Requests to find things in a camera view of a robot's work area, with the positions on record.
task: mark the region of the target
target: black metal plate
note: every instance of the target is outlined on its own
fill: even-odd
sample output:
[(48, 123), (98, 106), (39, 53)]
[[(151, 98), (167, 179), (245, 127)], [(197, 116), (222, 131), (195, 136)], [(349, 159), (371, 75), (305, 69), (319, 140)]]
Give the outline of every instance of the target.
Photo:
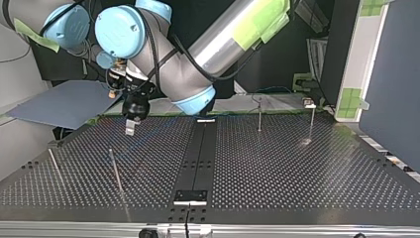
[[(1, 220), (183, 222), (172, 200), (196, 124), (186, 117), (150, 118), (134, 137), (124, 118), (98, 125), (54, 150), (60, 170), (44, 156), (0, 187)], [(118, 164), (119, 191), (108, 150)]]
[(220, 117), (215, 151), (203, 146), (200, 160), (215, 165), (213, 179), (196, 179), (211, 197), (203, 223), (420, 226), (420, 184), (347, 127), (264, 115), (258, 132), (258, 120)]

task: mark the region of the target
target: cable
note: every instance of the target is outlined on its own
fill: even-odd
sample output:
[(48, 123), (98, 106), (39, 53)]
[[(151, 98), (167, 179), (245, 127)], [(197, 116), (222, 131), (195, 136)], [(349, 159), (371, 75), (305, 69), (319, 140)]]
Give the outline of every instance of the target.
[(9, 124), (9, 123), (12, 123), (12, 122), (14, 122), (14, 121), (16, 121), (16, 120), (18, 120), (18, 119), (17, 119), (17, 118), (13, 118), (13, 119), (11, 119), (10, 121), (6, 121), (6, 122), (4, 122), (4, 123), (0, 124), (0, 127), (1, 127), (1, 126), (5, 126), (5, 125), (7, 125), (7, 124)]
[[(316, 7), (316, 0), (314, 0), (314, 4), (312, 6), (311, 20), (309, 21), (309, 28), (310, 29), (312, 29), (312, 23), (313, 23), (314, 15), (315, 15), (315, 7)], [(309, 56), (310, 56), (310, 63), (312, 65), (312, 68), (314, 69), (315, 81), (318, 83), (319, 89), (321, 90), (321, 93), (322, 93), (323, 97), (325, 98), (325, 101), (330, 106), (331, 110), (333, 110), (334, 114), (336, 114), (336, 109), (333, 108), (335, 106), (333, 104), (331, 104), (330, 101), (328, 100), (324, 90), (322, 89), (321, 80), (316, 75), (315, 62), (314, 62), (314, 58), (312, 57), (312, 44), (310, 42), (309, 42), (308, 50), (309, 50)]]
[(276, 89), (276, 88), (279, 88), (279, 89), (285, 89), (285, 90), (286, 90), (286, 91), (288, 91), (289, 93), (293, 93), (290, 89), (288, 89), (287, 87), (284, 87), (284, 86), (271, 86), (271, 87), (262, 88), (262, 89), (257, 90), (255, 93), (253, 93), (253, 96), (251, 97), (251, 99), (252, 99), (254, 102), (256, 102), (256, 103), (260, 103), (259, 101), (256, 101), (256, 100), (255, 100), (255, 96), (256, 96), (256, 94), (257, 94), (257, 93), (259, 93), (259, 92), (264, 92), (264, 91), (268, 91), (268, 90), (271, 90), (271, 89)]
[(64, 11), (60, 12), (58, 15), (53, 17), (48, 23), (46, 23), (43, 28), (40, 31), (40, 36), (43, 37), (46, 30), (49, 29), (50, 26), (52, 26), (56, 21), (58, 21), (62, 16), (64, 16), (67, 12), (71, 11), (73, 8), (77, 7), (77, 5), (80, 5), (82, 2), (86, 0), (77, 0), (75, 3), (68, 6)]
[(0, 63), (2, 63), (2, 62), (11, 62), (11, 61), (16, 61), (16, 60), (23, 59), (23, 58), (25, 58), (29, 54), (30, 51), (31, 51), (31, 46), (28, 46), (28, 50), (23, 55), (21, 55), (20, 57), (17, 57), (17, 58), (14, 58), (14, 59), (2, 60), (2, 61), (0, 61)]
[(90, 21), (92, 22), (92, 24), (95, 23), (95, 19), (93, 18), (93, 13), (95, 12), (95, 6), (96, 6), (96, 0), (89, 0), (88, 12), (89, 12)]
[(189, 238), (188, 221), (185, 222), (185, 238)]
[(236, 76), (246, 65), (248, 62), (251, 61), (251, 59), (253, 58), (253, 56), (256, 54), (256, 52), (261, 48), (261, 46), (263, 45), (262, 43), (259, 43), (256, 47), (255, 50), (253, 50), (253, 52), (247, 57), (247, 59), (244, 61), (244, 63), (242, 63), (242, 65), (238, 68), (238, 70), (236, 70), (235, 72), (233, 72), (232, 74), (228, 75), (228, 76), (223, 76), (223, 77), (217, 77), (217, 76), (213, 76), (210, 73), (208, 73), (206, 70), (204, 70), (200, 65), (198, 65), (197, 61), (195, 61), (194, 57), (191, 55), (191, 53), (184, 47), (184, 45), (182, 44), (182, 42), (179, 40), (179, 38), (176, 35), (173, 35), (173, 39), (175, 40), (177, 46), (181, 49), (181, 51), (186, 55), (186, 57), (188, 58), (188, 60), (192, 63), (192, 65), (194, 65), (194, 67), (201, 73), (203, 74), (207, 79), (209, 79), (211, 82), (215, 82), (218, 80), (227, 80), (230, 79), (234, 76)]

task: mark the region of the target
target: vertical metal pin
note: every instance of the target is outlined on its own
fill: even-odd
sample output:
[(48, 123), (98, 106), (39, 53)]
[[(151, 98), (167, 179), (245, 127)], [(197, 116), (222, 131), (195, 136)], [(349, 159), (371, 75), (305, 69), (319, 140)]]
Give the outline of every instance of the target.
[(52, 158), (53, 167), (56, 170), (59, 170), (58, 164), (56, 163), (56, 160), (55, 160), (55, 155), (53, 154), (53, 150), (49, 149), (49, 153), (50, 153), (50, 157)]
[(261, 132), (263, 130), (262, 126), (263, 126), (263, 111), (262, 111), (262, 104), (260, 103), (259, 105), (259, 132)]
[(312, 109), (311, 128), (314, 126), (316, 107)]
[(118, 188), (120, 188), (121, 192), (124, 192), (123, 186), (120, 180), (120, 173), (118, 172), (117, 162), (115, 161), (115, 158), (114, 158), (114, 151), (112, 149), (109, 149), (109, 157), (111, 158), (112, 166), (114, 167), (114, 173), (115, 173), (115, 178), (117, 179)]

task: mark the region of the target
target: metal bracket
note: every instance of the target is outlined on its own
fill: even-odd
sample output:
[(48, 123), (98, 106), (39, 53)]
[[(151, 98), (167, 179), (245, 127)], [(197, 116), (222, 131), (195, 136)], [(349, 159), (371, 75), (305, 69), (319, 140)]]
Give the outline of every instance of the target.
[(216, 119), (197, 119), (197, 123), (214, 123)]
[(359, 106), (364, 111), (368, 111), (370, 109), (370, 104), (363, 99), (361, 99), (361, 105)]
[(191, 205), (205, 206), (207, 205), (206, 190), (179, 190), (176, 192), (174, 205)]
[(170, 234), (170, 231), (168, 228), (169, 227), (158, 227), (157, 228), (158, 238), (172, 238), (172, 235)]
[(126, 122), (126, 135), (134, 136), (134, 134), (136, 132), (136, 126), (137, 125), (140, 125), (140, 123), (132, 121), (132, 120), (127, 120), (127, 122)]
[(213, 237), (213, 230), (211, 227), (203, 227), (200, 230), (200, 238), (212, 238)]

